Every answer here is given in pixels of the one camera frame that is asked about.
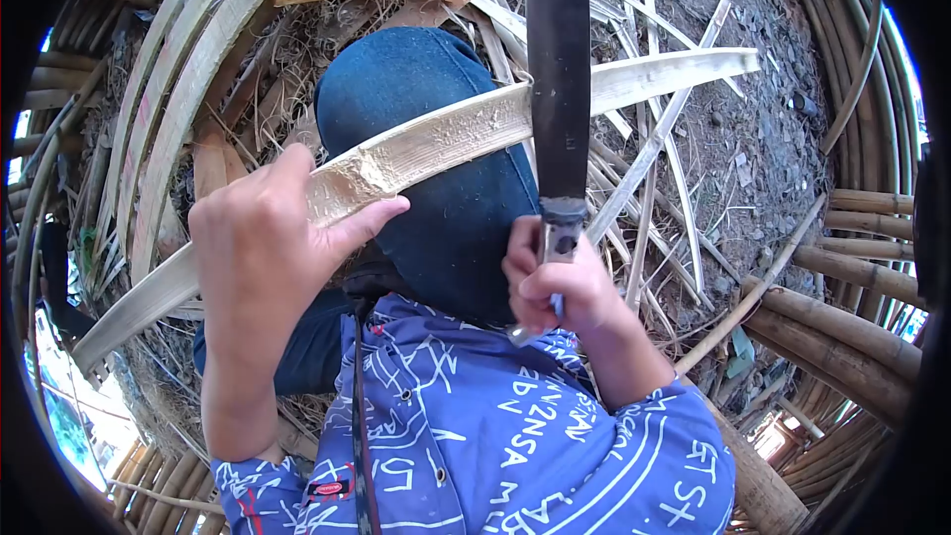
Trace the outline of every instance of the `machete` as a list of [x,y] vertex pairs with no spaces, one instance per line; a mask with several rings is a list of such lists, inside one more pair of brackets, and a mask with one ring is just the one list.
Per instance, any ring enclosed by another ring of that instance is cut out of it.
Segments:
[[[589,8],[589,0],[526,0],[542,263],[574,260],[587,212]],[[552,298],[559,317],[561,299]],[[538,337],[523,327],[509,332],[519,347]]]

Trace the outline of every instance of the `red logo tag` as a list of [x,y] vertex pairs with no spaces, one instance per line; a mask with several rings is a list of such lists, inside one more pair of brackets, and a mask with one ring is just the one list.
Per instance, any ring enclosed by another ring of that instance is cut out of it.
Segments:
[[332,496],[343,491],[343,483],[334,481],[332,483],[319,483],[316,492],[322,496]]

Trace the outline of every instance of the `hand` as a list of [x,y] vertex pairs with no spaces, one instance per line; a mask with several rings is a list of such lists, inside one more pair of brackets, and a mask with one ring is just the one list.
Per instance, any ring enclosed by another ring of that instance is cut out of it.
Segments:
[[[540,230],[538,215],[516,219],[508,253],[502,259],[502,271],[509,280],[509,305],[520,325],[536,334],[561,326],[583,339],[627,309],[587,237],[581,237],[573,263],[539,266]],[[565,296],[560,322],[549,302],[553,293]]]
[[314,158],[291,145],[271,165],[221,188],[188,216],[206,304],[209,355],[274,375],[314,297],[356,248],[409,209],[398,196],[318,229],[305,188]]

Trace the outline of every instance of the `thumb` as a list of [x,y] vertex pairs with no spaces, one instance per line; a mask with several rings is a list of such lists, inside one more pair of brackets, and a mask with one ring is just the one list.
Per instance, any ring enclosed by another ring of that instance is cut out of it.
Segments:
[[553,293],[586,299],[592,286],[588,273],[575,263],[545,263],[522,281],[518,294],[529,300],[541,300]]
[[344,257],[372,240],[383,229],[386,222],[410,208],[405,196],[378,200],[352,214],[336,225],[327,228],[327,242],[330,248]]

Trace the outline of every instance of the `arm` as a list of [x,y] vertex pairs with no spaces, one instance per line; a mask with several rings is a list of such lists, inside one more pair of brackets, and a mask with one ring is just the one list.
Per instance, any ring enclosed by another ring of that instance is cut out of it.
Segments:
[[292,145],[188,216],[206,304],[202,425],[208,452],[227,463],[281,463],[273,380],[294,326],[343,260],[409,209],[399,196],[318,229],[307,219],[313,169]]
[[502,269],[509,279],[509,303],[522,325],[536,332],[559,325],[549,304],[565,296],[561,327],[578,335],[609,410],[647,397],[674,378],[671,363],[654,349],[644,326],[617,293],[588,239],[578,244],[575,262],[538,265],[541,220],[520,217],[512,226]]

